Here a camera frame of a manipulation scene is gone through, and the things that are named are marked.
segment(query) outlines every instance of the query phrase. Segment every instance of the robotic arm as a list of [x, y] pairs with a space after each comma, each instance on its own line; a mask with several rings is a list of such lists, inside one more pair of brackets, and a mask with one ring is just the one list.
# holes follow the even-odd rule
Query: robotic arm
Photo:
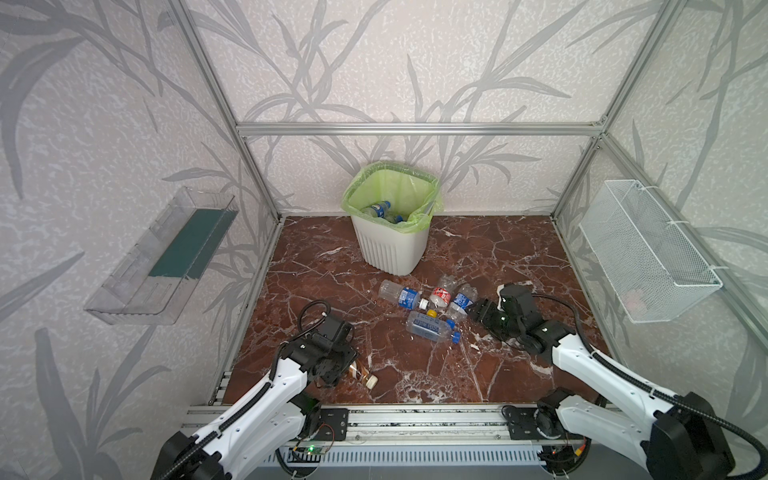
[[247, 477], [281, 445], [316, 433], [320, 403], [302, 393], [321, 378], [335, 386], [357, 358], [347, 341], [352, 324], [330, 315], [280, 346], [272, 367], [251, 390], [210, 424], [186, 437], [177, 432], [163, 445], [153, 480], [238, 480]]
[[[757, 479], [768, 474], [765, 445], [716, 417], [711, 405], [695, 393], [681, 397], [594, 349], [573, 306], [514, 284], [501, 285], [497, 293], [498, 305], [482, 300], [470, 316], [502, 342], [516, 338], [530, 354], [576, 376], [620, 410], [558, 389], [538, 403], [536, 423], [543, 435], [556, 438], [570, 432], [594, 439], [644, 467], [654, 480], [715, 480], [726, 478], [735, 466], [723, 434], [727, 429], [760, 454], [753, 471], [728, 478]], [[577, 332], [556, 320], [543, 320], [535, 296], [568, 306]]]

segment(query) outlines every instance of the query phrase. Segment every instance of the crushed plastic bottle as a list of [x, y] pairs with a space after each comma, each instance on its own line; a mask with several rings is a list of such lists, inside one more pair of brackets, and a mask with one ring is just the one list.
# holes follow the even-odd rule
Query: crushed plastic bottle
[[432, 295], [429, 296], [429, 300], [435, 304], [438, 308], [446, 308], [448, 302], [451, 301], [451, 295], [453, 290], [456, 290], [458, 280], [453, 275], [443, 275], [437, 282], [437, 287]]
[[429, 304], [426, 298], [422, 298], [421, 293], [389, 280], [382, 281], [382, 285], [379, 287], [379, 298], [397, 303], [408, 310], [415, 310], [416, 308], [426, 310]]
[[406, 329], [414, 335], [423, 336], [438, 343], [448, 340], [458, 343], [462, 338], [462, 334], [454, 332], [453, 328], [446, 322], [427, 316], [424, 313], [416, 312], [415, 310], [408, 314]]
[[370, 207], [363, 208], [361, 211], [366, 214], [370, 215], [371, 217], [378, 217], [378, 218], [384, 218], [387, 211], [392, 208], [392, 204], [386, 200], [383, 202], [379, 202], [377, 204], [373, 204]]
[[384, 220], [394, 223], [395, 225], [402, 222], [403, 218], [402, 215], [396, 215], [395, 212], [391, 210], [387, 210], [387, 213], [384, 214]]
[[349, 376], [359, 380], [368, 390], [373, 389], [379, 382], [379, 377], [373, 375], [359, 360], [355, 360], [349, 366]]
[[478, 299], [478, 291], [469, 283], [465, 283], [458, 289], [456, 297], [448, 305], [448, 311], [445, 315], [456, 323], [463, 322], [467, 319], [466, 309], [472, 305]]

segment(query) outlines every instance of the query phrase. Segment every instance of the trash can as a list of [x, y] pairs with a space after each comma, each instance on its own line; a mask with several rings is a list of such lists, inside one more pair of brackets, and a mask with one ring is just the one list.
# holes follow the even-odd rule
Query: trash can
[[[384, 200], [407, 220], [394, 224], [361, 211]], [[352, 216], [366, 262], [392, 275], [408, 275], [426, 250], [432, 215], [442, 209], [440, 180], [407, 165], [376, 162], [353, 178], [341, 208]]]

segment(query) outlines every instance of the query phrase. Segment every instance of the red marble surface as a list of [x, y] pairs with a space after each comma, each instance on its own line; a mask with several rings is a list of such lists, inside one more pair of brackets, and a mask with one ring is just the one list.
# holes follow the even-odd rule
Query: red marble surface
[[[408, 310], [378, 298], [393, 280], [428, 296], [441, 273], [496, 300], [496, 286], [522, 283], [571, 302], [587, 335], [607, 352], [571, 265], [547, 217], [435, 217], [427, 250], [409, 276], [394, 277], [362, 258], [348, 217], [290, 217], [224, 396], [234, 403], [269, 369], [278, 345], [296, 333], [296, 315], [310, 300], [326, 299], [355, 324], [353, 345], [379, 377], [373, 390], [346, 377], [334, 389], [310, 386], [325, 403], [536, 402], [556, 386], [594, 397], [575, 377], [503, 346], [471, 320], [460, 323], [458, 345], [434, 343], [406, 331]], [[570, 311], [537, 300], [545, 318], [573, 325]], [[305, 322], [319, 318], [310, 310]]]

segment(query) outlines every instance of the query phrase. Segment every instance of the blue bottle label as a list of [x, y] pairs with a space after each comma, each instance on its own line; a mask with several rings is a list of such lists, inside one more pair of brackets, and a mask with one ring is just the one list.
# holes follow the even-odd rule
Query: blue bottle label
[[402, 292], [400, 292], [400, 298], [398, 298], [397, 304], [403, 308], [412, 309], [413, 299], [416, 298], [416, 295], [418, 295], [418, 293], [415, 290], [404, 288], [402, 289]]
[[453, 303], [455, 303], [458, 308], [466, 310], [466, 308], [472, 305], [473, 302], [465, 296], [464, 293], [460, 293], [453, 299]]
[[376, 212], [376, 216], [379, 218], [384, 218], [384, 214], [386, 213], [387, 209], [389, 208], [389, 202], [382, 202], [380, 204], [373, 204], [371, 205], [371, 208], [373, 211]]
[[420, 326], [423, 329], [427, 329], [435, 333], [440, 333], [440, 328], [432, 322], [426, 322], [424, 320], [417, 318], [413, 320], [413, 324], [416, 326]]

